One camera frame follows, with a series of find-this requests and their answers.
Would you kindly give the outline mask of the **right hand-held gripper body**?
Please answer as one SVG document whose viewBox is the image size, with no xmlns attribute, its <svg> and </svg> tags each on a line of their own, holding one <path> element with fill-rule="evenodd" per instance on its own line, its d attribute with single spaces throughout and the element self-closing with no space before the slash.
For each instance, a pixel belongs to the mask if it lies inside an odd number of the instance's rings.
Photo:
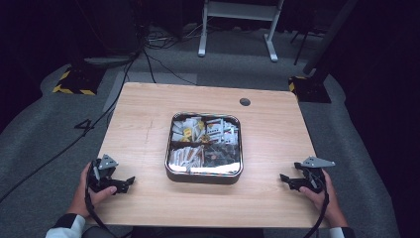
<svg viewBox="0 0 420 238">
<path fill-rule="evenodd" d="M 295 184 L 320 193 L 325 186 L 325 176 L 322 169 L 334 167 L 335 165 L 333 161 L 327 161 L 317 157 L 308 157 L 303 162 L 295 163 L 294 166 L 298 170 L 301 170 L 304 175 L 304 178 L 300 178 Z"/>
</svg>

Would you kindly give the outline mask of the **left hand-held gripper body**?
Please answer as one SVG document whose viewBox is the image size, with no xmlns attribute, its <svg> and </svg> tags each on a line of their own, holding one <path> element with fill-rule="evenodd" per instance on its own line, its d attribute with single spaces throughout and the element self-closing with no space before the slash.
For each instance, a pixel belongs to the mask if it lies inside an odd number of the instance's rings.
<svg viewBox="0 0 420 238">
<path fill-rule="evenodd" d="M 109 186 L 118 187 L 117 182 L 112 179 L 117 166 L 118 163 L 106 154 L 92 161 L 88 171 L 87 186 L 94 192 L 99 192 Z"/>
</svg>

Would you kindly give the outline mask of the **person's right hand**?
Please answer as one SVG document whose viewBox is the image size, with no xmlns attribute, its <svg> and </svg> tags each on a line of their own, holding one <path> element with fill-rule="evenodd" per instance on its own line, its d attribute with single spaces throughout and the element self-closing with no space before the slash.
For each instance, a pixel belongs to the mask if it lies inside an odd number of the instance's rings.
<svg viewBox="0 0 420 238">
<path fill-rule="evenodd" d="M 323 174 L 325 176 L 327 192 L 329 194 L 329 203 L 327 205 L 324 217 L 328 221 L 331 228 L 348 227 L 349 223 L 339 205 L 339 200 L 331 178 L 326 171 L 324 171 Z M 304 186 L 301 187 L 299 191 L 303 193 L 309 200 L 311 200 L 319 211 L 322 210 L 325 198 L 324 193 L 313 192 L 312 190 Z"/>
</svg>

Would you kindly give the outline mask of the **person's left hand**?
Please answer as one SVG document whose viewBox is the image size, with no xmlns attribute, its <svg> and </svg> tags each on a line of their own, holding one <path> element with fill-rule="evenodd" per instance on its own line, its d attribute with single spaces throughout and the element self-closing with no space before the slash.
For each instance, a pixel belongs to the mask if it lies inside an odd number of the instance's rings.
<svg viewBox="0 0 420 238">
<path fill-rule="evenodd" d="M 88 175 L 88 170 L 90 165 L 87 164 L 83 171 L 81 172 L 79 185 L 74 193 L 73 199 L 70 203 L 70 206 L 67 213 L 77 214 L 82 216 L 83 218 L 87 218 L 89 216 L 88 209 L 86 208 L 85 203 L 85 189 L 86 189 L 86 178 Z M 106 200 L 107 198 L 111 197 L 117 191 L 116 186 L 109 186 L 99 192 L 90 191 L 90 198 L 91 202 L 94 206 L 97 206 L 102 201 Z"/>
</svg>

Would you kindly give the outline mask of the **pile of white orange sticks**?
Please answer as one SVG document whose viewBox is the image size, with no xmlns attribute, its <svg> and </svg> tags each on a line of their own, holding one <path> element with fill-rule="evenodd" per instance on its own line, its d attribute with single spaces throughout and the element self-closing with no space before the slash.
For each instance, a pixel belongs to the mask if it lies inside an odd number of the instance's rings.
<svg viewBox="0 0 420 238">
<path fill-rule="evenodd" d="M 169 153 L 168 167 L 175 172 L 189 172 L 204 164 L 203 147 L 184 147 Z"/>
</svg>

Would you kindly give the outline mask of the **pile of dark packets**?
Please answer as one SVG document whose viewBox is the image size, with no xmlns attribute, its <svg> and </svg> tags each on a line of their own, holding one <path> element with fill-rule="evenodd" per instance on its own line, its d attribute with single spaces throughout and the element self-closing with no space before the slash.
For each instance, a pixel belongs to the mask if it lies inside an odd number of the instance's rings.
<svg viewBox="0 0 420 238">
<path fill-rule="evenodd" d="M 204 150 L 204 167 L 215 168 L 237 163 L 240 159 L 239 146 L 212 144 Z"/>
</svg>

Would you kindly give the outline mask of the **pile of white yellow packets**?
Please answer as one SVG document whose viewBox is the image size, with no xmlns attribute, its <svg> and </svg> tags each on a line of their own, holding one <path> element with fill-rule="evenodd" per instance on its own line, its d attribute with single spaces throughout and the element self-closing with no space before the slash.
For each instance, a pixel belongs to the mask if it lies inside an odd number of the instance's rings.
<svg viewBox="0 0 420 238">
<path fill-rule="evenodd" d="M 203 143 L 206 135 L 205 123 L 201 117 L 174 121 L 171 133 L 171 140 L 174 142 Z"/>
</svg>

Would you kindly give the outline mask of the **pile of white red-label packets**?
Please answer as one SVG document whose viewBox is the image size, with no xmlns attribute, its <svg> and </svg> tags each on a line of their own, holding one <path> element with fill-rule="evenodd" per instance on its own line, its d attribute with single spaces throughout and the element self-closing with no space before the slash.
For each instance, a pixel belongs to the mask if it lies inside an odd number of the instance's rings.
<svg viewBox="0 0 420 238">
<path fill-rule="evenodd" d="M 239 143 L 238 126 L 222 118 L 206 122 L 206 135 L 212 143 L 229 145 L 237 145 Z"/>
</svg>

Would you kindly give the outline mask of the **black yellow striped stand base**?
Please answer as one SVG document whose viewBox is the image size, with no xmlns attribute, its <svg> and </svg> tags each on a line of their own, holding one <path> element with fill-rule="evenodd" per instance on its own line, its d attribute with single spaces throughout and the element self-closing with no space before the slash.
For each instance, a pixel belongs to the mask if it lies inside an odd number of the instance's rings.
<svg viewBox="0 0 420 238">
<path fill-rule="evenodd" d="M 311 77 L 292 76 L 288 80 L 288 86 L 299 102 L 331 102 L 324 84 L 315 82 Z"/>
<path fill-rule="evenodd" d="M 105 68 L 88 66 L 85 69 L 79 69 L 69 66 L 52 91 L 54 93 L 96 95 L 105 72 Z"/>
</svg>

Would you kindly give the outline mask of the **black tripod legs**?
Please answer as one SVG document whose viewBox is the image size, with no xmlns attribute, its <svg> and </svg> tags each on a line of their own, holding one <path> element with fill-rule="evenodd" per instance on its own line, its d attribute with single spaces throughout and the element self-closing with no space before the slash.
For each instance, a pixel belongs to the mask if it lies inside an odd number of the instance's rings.
<svg viewBox="0 0 420 238">
<path fill-rule="evenodd" d="M 314 53 L 321 40 L 322 37 L 316 35 L 315 33 L 297 31 L 290 40 L 292 45 L 297 46 L 297 52 L 293 64 L 297 65 L 302 56 L 308 56 L 310 53 Z"/>
</svg>

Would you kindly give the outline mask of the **dark slanted pole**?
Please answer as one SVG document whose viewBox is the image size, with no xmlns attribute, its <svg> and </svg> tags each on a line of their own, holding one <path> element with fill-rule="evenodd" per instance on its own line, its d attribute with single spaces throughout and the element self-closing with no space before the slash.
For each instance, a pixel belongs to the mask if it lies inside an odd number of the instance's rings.
<svg viewBox="0 0 420 238">
<path fill-rule="evenodd" d="M 327 31 L 324 39 L 321 41 L 319 47 L 315 51 L 314 55 L 310 58 L 306 66 L 303 67 L 302 71 L 305 74 L 310 74 L 312 69 L 319 64 L 322 57 L 326 54 L 328 48 L 331 46 L 334 38 L 340 31 L 341 27 L 347 21 L 349 15 L 353 11 L 358 1 L 359 0 L 347 0 L 346 4 L 341 8 L 338 15 L 332 22 L 330 29 Z"/>
</svg>

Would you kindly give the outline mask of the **white metal stand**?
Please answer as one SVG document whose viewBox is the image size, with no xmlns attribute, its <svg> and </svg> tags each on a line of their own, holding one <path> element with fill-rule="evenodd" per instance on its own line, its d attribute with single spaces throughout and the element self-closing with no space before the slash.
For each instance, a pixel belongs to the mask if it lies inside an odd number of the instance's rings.
<svg viewBox="0 0 420 238">
<path fill-rule="evenodd" d="M 266 45 L 270 60 L 272 62 L 277 62 L 278 56 L 276 54 L 272 38 L 276 30 L 283 3 L 284 0 L 278 0 L 275 6 L 263 6 L 204 0 L 202 10 L 202 30 L 197 54 L 201 58 L 206 55 L 207 23 L 210 17 L 255 20 L 270 22 L 269 32 L 263 35 L 263 40 Z"/>
</svg>

